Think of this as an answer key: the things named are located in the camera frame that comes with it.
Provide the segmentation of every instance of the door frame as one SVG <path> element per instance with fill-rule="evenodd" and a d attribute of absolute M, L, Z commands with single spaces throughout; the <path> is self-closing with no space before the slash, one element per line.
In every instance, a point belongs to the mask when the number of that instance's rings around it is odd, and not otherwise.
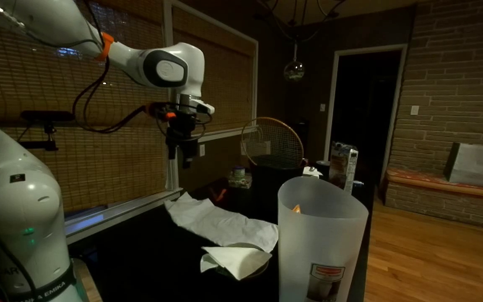
<path fill-rule="evenodd" d="M 327 131 L 325 131 L 325 146 L 324 146 L 324 160 L 330 160 L 330 135 L 332 135 L 332 116 L 334 116 L 334 105 L 335 105 L 335 94 L 337 94 L 337 78 L 339 78 L 339 66 L 340 66 L 340 58 L 342 56 L 360 56 L 360 54 L 377 54 L 377 53 L 392 53 L 399 51 L 399 68 L 397 68 L 397 78 L 396 78 L 396 89 L 394 89 L 394 101 L 392 101 L 392 113 L 391 113 L 391 123 L 389 123 L 389 131 L 387 131 L 387 143 L 386 143 L 386 153 L 382 160 L 382 170 L 379 177 L 379 183 L 384 178 L 384 173 L 387 170 L 389 163 L 389 153 L 391 153 L 391 143 L 392 143 L 392 135 L 394 135 L 394 123 L 396 123 L 396 113 L 397 113 L 397 103 L 399 103 L 399 93 L 402 86 L 402 74 L 404 74 L 404 66 L 406 66 L 406 56 L 407 56 L 407 44 L 391 44 L 391 46 L 379 46 L 379 47 L 362 47 L 362 49 L 344 49 L 344 51 L 335 51 L 334 53 L 334 61 L 332 61 L 332 76 L 330 76 L 330 94 L 329 94 L 329 111 L 327 111 Z"/>

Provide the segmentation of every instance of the translucent container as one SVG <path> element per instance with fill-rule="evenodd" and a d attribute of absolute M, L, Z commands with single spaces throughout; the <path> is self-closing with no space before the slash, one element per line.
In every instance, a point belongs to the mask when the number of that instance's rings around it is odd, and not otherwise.
<path fill-rule="evenodd" d="M 278 190 L 280 302 L 345 302 L 369 212 L 332 183 L 297 177 Z"/>

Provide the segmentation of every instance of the white cloth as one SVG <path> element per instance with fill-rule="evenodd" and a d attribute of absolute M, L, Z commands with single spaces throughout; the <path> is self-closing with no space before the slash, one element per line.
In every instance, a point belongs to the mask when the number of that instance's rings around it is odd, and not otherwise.
<path fill-rule="evenodd" d="M 166 202 L 173 222 L 216 245 L 246 244 L 270 254 L 278 240 L 278 229 L 263 220 L 215 207 L 210 200 L 194 200 L 188 193 L 178 202 Z"/>
<path fill-rule="evenodd" d="M 273 224 L 226 212 L 210 200 L 199 202 L 188 193 L 178 202 L 166 202 L 164 207 L 178 227 L 221 245 L 203 247 L 208 254 L 201 259 L 201 272 L 223 267 L 241 281 L 272 259 L 270 252 L 278 240 L 278 229 Z"/>

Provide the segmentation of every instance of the label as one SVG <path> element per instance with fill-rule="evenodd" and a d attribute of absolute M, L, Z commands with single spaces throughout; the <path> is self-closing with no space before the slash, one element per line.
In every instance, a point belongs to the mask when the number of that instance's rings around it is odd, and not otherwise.
<path fill-rule="evenodd" d="M 307 302 L 335 302 L 344 277 L 344 267 L 312 264 Z"/>

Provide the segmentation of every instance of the bamboo blind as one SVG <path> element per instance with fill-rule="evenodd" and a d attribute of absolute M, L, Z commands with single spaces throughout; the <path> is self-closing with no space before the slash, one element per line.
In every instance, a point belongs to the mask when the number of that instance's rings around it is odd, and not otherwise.
<path fill-rule="evenodd" d="M 256 44 L 178 7 L 173 7 L 173 32 L 174 42 L 204 53 L 203 101 L 216 108 L 208 131 L 241 128 L 251 120 Z"/>
<path fill-rule="evenodd" d="M 163 12 L 161 0 L 147 2 Z M 99 4 L 92 11 L 116 41 L 131 47 L 161 47 L 158 22 L 131 16 Z M 12 138 L 25 128 L 22 111 L 70 111 L 80 89 L 95 81 L 104 66 L 80 58 L 60 58 L 22 36 L 0 29 L 0 126 Z M 109 126 L 141 105 L 166 101 L 164 89 L 144 89 L 121 71 L 111 69 L 106 84 L 90 103 L 90 123 Z M 32 128 L 23 141 L 45 140 L 42 128 Z M 65 212 L 111 205 L 164 192 L 164 138 L 154 121 L 137 116 L 116 135 L 85 133 L 74 126 L 59 126 L 59 152 L 32 152 L 55 175 L 62 187 Z"/>

